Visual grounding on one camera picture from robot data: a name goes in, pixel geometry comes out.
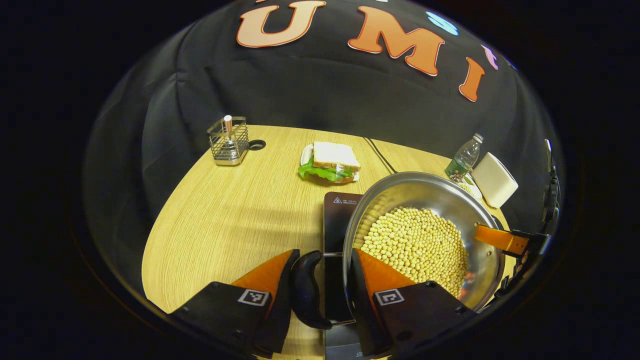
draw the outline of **pan handle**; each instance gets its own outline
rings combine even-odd
[[[318,250],[302,255],[291,268],[291,308],[305,325],[328,330],[332,324],[320,313],[320,289],[314,277],[323,254]]]

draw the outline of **blue sticker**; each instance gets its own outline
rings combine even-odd
[[[427,12],[427,15],[429,15],[429,20],[431,20],[431,22],[435,24],[435,26],[438,26],[439,28],[452,35],[458,36],[458,28],[456,28],[454,24],[451,24],[449,21],[446,21],[445,19],[432,12]]]

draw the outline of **lettuce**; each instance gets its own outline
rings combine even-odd
[[[302,179],[305,179],[308,174],[314,174],[319,177],[325,178],[331,182],[336,182],[344,179],[345,177],[353,177],[353,172],[350,170],[336,171],[334,168],[319,168],[314,166],[314,157],[311,156],[308,163],[298,168],[298,175]]]

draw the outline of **warning label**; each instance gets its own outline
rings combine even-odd
[[[356,200],[347,200],[347,199],[342,199],[340,200],[339,197],[335,198],[335,200],[333,201],[334,204],[349,204],[349,205],[356,205],[358,204],[358,202]]]

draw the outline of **white bread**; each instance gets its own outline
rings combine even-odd
[[[346,184],[346,183],[350,183],[353,181],[353,176],[352,177],[343,177],[342,179],[338,180],[338,181],[334,181],[335,184]]]
[[[314,142],[314,166],[321,168],[341,167],[344,170],[360,171],[360,163],[356,159],[353,149],[349,145],[333,142]]]

